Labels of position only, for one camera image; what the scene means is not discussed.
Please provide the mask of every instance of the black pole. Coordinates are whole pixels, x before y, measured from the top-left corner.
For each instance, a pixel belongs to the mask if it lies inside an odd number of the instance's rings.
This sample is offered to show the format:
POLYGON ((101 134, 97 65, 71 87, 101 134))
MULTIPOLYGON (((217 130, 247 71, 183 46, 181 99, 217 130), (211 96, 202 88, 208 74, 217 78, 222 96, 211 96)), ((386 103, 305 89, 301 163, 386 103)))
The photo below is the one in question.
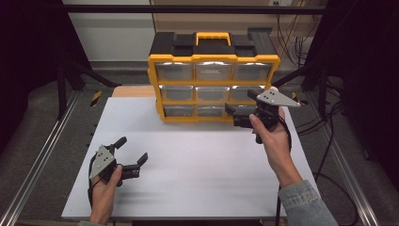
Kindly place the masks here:
POLYGON ((342 11, 325 7, 261 7, 261 6, 147 6, 147 5, 47 5, 50 10, 71 13, 212 13, 212 14, 290 14, 324 15, 342 11))

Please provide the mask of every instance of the wall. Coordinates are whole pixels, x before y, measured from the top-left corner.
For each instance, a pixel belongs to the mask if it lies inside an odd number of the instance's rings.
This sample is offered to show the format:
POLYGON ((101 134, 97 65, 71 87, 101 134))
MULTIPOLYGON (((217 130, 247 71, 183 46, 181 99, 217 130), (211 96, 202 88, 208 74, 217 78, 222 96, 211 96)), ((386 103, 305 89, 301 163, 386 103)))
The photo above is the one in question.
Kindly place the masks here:
MULTIPOLYGON (((65 5, 149 5, 148 0, 63 0, 65 5)), ((89 61, 146 61, 154 27, 151 14, 70 13, 89 61)))

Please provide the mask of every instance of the gray sleeve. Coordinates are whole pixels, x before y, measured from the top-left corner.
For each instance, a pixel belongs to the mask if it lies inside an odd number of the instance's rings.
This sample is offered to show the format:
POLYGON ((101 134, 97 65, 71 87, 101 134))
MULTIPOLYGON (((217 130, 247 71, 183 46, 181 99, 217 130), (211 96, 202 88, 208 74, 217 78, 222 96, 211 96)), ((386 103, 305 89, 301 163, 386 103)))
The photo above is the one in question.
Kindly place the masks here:
POLYGON ((284 187, 279 198, 290 225, 338 225, 309 181, 284 187))

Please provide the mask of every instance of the metal rail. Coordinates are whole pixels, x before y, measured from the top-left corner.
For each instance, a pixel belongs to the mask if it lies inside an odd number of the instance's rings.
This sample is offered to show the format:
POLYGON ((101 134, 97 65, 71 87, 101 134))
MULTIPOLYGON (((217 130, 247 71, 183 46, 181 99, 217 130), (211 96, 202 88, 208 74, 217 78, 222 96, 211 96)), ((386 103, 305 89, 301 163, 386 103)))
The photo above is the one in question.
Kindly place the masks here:
MULTIPOLYGON (((319 116, 317 106, 317 100, 314 95, 307 93, 307 98, 314 113, 319 116)), ((323 126, 323 132, 325 134, 325 138, 328 141, 331 135, 331 130, 328 123, 323 126)), ((331 143, 330 151, 334 158, 334 162, 337 165, 338 170, 340 171, 341 176, 343 177, 343 182, 348 189, 349 194, 351 195, 355 205, 358 208, 358 213, 363 221, 365 226, 378 226, 378 220, 376 219, 375 213, 367 201, 366 196, 364 195, 363 190, 360 187, 358 180, 352 169, 349 167, 349 164, 346 162, 345 157, 343 156, 343 152, 341 152, 340 146, 337 141, 333 137, 333 141, 331 143)))
POLYGON ((27 199, 30 196, 36 182, 39 180, 40 174, 43 171, 51 152, 53 151, 59 136, 61 135, 70 115, 76 105, 76 101, 80 96, 80 91, 74 91, 68 102, 68 108, 64 117, 58 121, 53 127, 53 130, 46 142, 44 143, 38 157, 35 160, 32 168, 26 175, 23 184, 15 195, 11 205, 8 207, 6 213, 1 217, 0 225, 11 226, 14 225, 21 214, 27 199))

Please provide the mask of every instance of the person's right hand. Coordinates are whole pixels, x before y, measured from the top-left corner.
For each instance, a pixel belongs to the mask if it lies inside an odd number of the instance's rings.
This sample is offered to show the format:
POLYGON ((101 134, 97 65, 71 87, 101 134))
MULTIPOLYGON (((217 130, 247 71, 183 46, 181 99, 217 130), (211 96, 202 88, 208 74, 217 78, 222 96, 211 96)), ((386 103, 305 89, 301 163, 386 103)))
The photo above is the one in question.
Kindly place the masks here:
MULTIPOLYGON (((279 107, 279 115, 285 119, 284 111, 279 107)), ((263 142, 270 167, 276 173, 281 187, 302 181, 290 154, 288 135, 280 123, 273 131, 268 131, 255 115, 249 115, 254 132, 263 142)))

